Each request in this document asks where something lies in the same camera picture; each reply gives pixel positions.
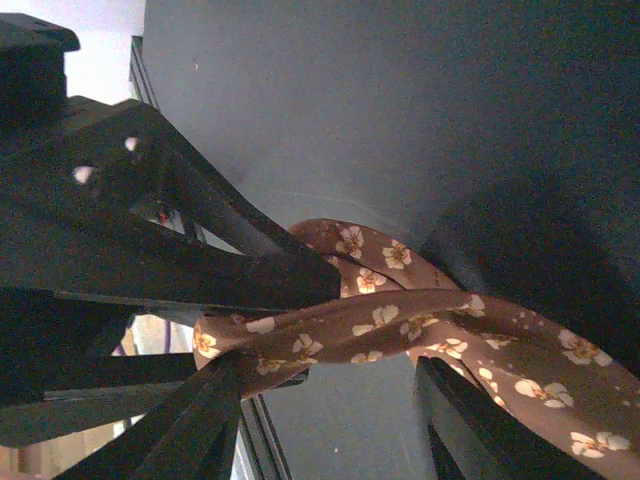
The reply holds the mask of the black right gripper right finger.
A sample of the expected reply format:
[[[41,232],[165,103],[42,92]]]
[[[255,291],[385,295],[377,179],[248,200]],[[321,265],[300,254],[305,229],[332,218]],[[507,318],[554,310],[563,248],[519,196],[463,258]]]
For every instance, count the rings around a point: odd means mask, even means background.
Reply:
[[[441,359],[419,359],[414,408],[429,479],[598,479]]]

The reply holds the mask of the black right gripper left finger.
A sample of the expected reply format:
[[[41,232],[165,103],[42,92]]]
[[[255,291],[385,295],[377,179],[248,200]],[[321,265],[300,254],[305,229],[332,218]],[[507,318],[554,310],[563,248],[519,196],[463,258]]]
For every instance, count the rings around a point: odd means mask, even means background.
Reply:
[[[219,357],[60,479],[228,479],[240,416],[234,357]]]

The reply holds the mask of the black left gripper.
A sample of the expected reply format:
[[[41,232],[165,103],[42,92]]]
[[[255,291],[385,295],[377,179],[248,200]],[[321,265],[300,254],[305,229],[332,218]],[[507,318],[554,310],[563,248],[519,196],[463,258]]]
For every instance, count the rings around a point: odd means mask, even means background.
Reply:
[[[1,17],[1,294],[291,310],[340,279],[153,107],[68,97],[70,30]]]

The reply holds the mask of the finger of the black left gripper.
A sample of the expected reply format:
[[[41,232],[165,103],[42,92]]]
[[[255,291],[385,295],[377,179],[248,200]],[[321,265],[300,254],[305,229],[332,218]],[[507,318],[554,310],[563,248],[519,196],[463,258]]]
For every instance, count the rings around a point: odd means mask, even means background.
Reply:
[[[186,353],[1,356],[1,443],[20,448],[148,413],[149,431],[237,423],[239,359],[197,369]]]

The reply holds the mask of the brown floral necktie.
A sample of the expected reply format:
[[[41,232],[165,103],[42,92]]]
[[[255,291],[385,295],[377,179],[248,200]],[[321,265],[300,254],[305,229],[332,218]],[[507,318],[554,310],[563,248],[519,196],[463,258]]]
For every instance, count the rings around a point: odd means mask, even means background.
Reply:
[[[534,433],[608,479],[639,475],[639,381],[571,330],[461,290],[374,229],[312,219],[292,235],[341,277],[338,299],[264,317],[214,313],[193,333],[198,367],[236,351],[242,397],[315,364],[441,359]]]

